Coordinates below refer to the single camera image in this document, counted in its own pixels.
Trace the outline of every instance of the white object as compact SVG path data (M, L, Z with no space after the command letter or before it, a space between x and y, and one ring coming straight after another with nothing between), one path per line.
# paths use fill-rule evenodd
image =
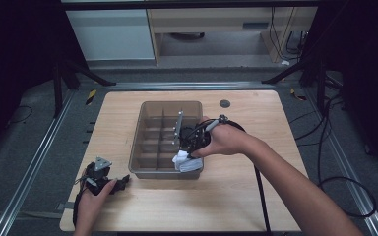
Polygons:
M197 170L204 166L201 158L191 159L187 158L188 152L180 150L175 157L173 157L174 168L180 172L188 172Z
M286 66L288 66L288 65L290 65L290 62L283 60L283 61L282 61L282 65L286 65Z

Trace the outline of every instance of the black tripod leg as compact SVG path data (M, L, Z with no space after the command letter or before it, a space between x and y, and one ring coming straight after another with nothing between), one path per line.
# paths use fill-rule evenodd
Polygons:
M273 77L269 80L266 80L266 81L262 81L262 84L275 84L275 83L281 81L282 79L286 78L288 75L290 75L290 74L292 74L296 71L305 69L305 67L308 66L310 64L310 62L313 61L313 59L314 59L313 56L310 56L310 55L306 56L303 59L301 59L298 63L296 63L293 66L287 68L286 70L280 72L275 77Z
M91 78L92 80L100 83L101 85L103 86L116 86L116 83L114 82L109 82L97 75L95 75L94 73L90 72L89 70L85 69L85 68L82 68L81 66L79 66L78 64L72 62L72 61L65 61L66 65L82 74L84 74L85 76Z

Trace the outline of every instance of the hand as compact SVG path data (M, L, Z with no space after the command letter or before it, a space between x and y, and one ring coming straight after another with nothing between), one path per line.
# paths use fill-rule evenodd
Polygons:
M211 154L233 155L242 153L243 140L248 139L245 132L225 124L217 124L211 131L211 142L204 148L192 152L192 156L206 157Z
M116 179L109 181L97 196L88 189L82 193L74 235L91 235L103 203L105 203L106 197L115 186L116 181Z

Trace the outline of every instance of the human forearm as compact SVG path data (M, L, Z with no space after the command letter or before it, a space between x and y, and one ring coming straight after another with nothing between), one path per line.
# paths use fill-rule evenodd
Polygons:
M343 211L265 142L237 134L244 153L272 184L299 227L309 235L361 235Z

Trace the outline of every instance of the white cabinet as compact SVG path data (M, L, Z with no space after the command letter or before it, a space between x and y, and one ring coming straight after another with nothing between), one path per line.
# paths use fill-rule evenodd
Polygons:
M88 62L154 61L146 10L67 11L67 16Z

